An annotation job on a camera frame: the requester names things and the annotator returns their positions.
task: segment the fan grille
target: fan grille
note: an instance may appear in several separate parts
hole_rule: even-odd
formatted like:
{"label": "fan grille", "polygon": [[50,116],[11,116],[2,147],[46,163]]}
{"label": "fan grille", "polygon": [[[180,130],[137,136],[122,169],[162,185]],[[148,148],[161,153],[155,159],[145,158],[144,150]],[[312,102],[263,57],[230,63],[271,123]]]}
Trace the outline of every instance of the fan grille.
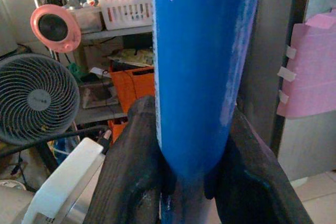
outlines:
{"label": "fan grille", "polygon": [[78,108],[78,86],[60,63],[36,54],[0,61],[2,141],[22,145],[62,133]]}

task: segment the blue metal tube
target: blue metal tube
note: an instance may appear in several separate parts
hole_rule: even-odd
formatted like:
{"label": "blue metal tube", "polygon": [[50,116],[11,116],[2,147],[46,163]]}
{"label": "blue metal tube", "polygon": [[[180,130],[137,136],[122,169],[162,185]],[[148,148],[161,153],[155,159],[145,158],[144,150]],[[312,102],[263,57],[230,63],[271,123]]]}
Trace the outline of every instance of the blue metal tube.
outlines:
{"label": "blue metal tube", "polygon": [[157,137],[183,179],[208,173],[228,137],[257,0],[154,0]]}

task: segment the white tile wall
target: white tile wall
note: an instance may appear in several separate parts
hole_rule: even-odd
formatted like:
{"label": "white tile wall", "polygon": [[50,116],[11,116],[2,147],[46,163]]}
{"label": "white tile wall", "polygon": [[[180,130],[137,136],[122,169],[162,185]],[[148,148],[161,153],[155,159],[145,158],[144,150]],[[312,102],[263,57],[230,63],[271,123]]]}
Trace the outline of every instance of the white tile wall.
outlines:
{"label": "white tile wall", "polygon": [[7,18],[13,29],[13,34],[18,43],[36,41],[30,28],[30,16],[35,10],[33,0],[2,0]]}
{"label": "white tile wall", "polygon": [[17,43],[27,44],[37,52],[44,53],[40,43],[30,28],[30,16],[35,9],[33,0],[0,0],[0,12],[6,19]]}

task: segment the shelf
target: shelf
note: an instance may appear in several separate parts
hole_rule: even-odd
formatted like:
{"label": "shelf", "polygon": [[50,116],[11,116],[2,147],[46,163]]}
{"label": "shelf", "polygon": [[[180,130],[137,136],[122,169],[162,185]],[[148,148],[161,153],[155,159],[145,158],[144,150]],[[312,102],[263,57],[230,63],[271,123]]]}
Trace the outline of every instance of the shelf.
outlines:
{"label": "shelf", "polygon": [[123,113],[120,104],[102,106],[92,109],[83,109],[79,107],[78,114],[75,118],[76,124],[93,123],[99,121],[105,121],[115,118],[123,118],[127,116]]}
{"label": "shelf", "polygon": [[104,39],[131,34],[143,34],[143,33],[150,33],[152,30],[153,30],[152,26],[140,26],[140,27],[132,27],[111,31],[99,31],[97,33],[82,34],[82,40]]}

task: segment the orange plastic bin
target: orange plastic bin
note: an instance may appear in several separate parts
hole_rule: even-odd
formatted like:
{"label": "orange plastic bin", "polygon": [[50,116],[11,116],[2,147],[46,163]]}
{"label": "orange plastic bin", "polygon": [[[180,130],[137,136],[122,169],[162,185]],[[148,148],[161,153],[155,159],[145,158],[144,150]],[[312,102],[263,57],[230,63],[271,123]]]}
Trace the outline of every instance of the orange plastic bin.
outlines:
{"label": "orange plastic bin", "polygon": [[153,67],[110,72],[110,74],[124,113],[128,112],[137,99],[155,94]]}
{"label": "orange plastic bin", "polygon": [[110,129],[112,129],[112,144],[118,139],[118,137],[123,132],[124,128],[127,126],[127,122],[121,123],[118,120],[109,120],[108,121]]}

